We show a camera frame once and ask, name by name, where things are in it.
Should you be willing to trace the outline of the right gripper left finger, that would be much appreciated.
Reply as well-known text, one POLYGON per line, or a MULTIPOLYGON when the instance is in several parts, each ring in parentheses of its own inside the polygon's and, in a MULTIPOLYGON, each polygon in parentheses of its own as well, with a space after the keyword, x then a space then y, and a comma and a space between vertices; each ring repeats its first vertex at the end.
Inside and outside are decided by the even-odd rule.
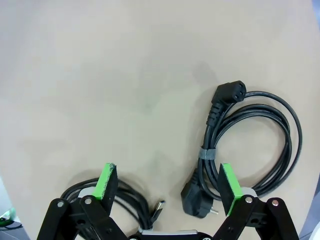
POLYGON ((89 233, 91 240, 126 240, 110 217, 118 185, 117 167, 107 163, 91 194, 74 202, 65 198, 50 202, 37 239, 74 240, 79 233, 89 233))

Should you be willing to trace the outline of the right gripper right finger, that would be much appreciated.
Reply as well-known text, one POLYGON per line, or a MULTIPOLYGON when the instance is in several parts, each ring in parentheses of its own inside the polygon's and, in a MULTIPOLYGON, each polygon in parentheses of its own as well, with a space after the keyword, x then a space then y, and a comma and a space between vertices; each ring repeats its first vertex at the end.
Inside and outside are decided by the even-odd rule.
POLYGON ((254 228, 261 240, 299 239, 284 200, 273 197, 263 202, 245 194, 230 164, 220 165, 217 185, 226 219, 213 240, 237 240, 246 227, 254 228))

